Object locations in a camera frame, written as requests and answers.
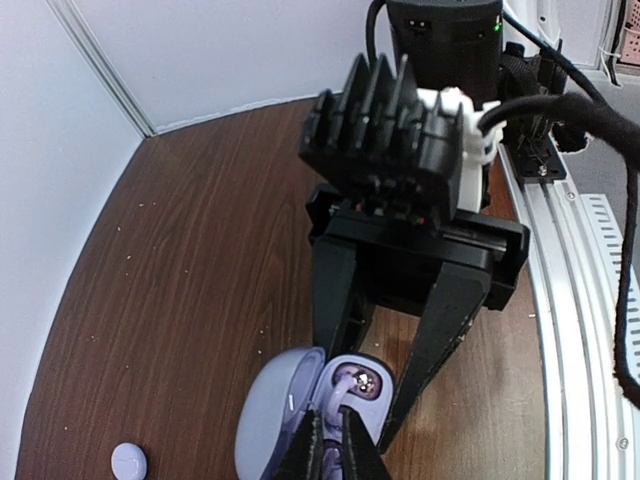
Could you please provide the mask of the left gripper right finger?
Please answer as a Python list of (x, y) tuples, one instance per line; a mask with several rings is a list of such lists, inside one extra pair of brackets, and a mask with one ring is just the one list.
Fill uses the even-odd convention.
[(342, 472), (347, 480), (391, 480), (366, 426), (354, 409), (342, 408)]

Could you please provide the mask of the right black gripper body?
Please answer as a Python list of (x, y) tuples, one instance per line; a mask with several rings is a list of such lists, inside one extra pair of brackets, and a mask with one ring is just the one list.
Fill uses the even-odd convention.
[(491, 288), (482, 304), (502, 310), (513, 295), (528, 258), (531, 231), (516, 221), (457, 211), (436, 233), (425, 225), (355, 208), (328, 184), (318, 185), (306, 203), (314, 246), (322, 238), (351, 242), (370, 304), (420, 315), (429, 290), (444, 263), (491, 273)]

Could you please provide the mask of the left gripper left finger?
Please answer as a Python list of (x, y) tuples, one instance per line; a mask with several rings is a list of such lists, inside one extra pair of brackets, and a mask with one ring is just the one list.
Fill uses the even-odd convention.
[(308, 410), (278, 467), (273, 480), (318, 480), (323, 461), (323, 417)]

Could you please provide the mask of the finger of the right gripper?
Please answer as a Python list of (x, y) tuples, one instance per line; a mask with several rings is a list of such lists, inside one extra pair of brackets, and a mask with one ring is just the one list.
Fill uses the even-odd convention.
[(427, 385), (470, 329), (491, 288), (491, 273), (444, 263), (433, 282), (378, 448), (385, 453)]
[(329, 359), (360, 349), (371, 325), (357, 246), (331, 237), (312, 247), (313, 344)]

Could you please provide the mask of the grey-purple earbud charging case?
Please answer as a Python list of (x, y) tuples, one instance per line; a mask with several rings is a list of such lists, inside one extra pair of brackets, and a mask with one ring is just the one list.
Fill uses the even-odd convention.
[(321, 347), (271, 359), (254, 380), (236, 433), (241, 479), (387, 479), (378, 443), (394, 378), (378, 359)]

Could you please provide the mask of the clip-on purple chrome earbud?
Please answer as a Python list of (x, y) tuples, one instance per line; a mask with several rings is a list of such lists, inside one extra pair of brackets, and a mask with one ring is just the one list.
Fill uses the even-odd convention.
[(328, 365), (319, 378), (314, 404), (321, 408), (325, 425), (337, 431), (348, 409), (358, 413), (374, 440), (382, 425), (385, 380), (372, 367), (354, 362)]

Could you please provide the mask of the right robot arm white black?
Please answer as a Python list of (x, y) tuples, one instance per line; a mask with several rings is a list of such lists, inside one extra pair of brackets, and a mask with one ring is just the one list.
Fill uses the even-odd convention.
[(358, 55), (322, 92), (300, 158), (323, 178), (312, 222), (313, 341), (328, 357), (313, 404), (331, 452), (352, 423), (389, 448), (482, 309), (501, 310), (527, 261), (524, 225), (483, 214), (503, 126), (482, 116), (535, 92), (533, 59), (502, 39), (499, 1), (373, 2), (394, 59)]

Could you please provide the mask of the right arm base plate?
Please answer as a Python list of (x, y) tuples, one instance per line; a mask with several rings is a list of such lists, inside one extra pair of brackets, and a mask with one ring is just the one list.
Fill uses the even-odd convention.
[[(559, 95), (567, 74), (546, 53), (525, 55), (525, 47), (507, 42), (500, 59), (498, 98), (506, 102), (525, 96)], [(519, 184), (550, 183), (566, 178), (550, 136), (553, 123), (541, 117), (519, 117), (508, 122), (503, 144)]]

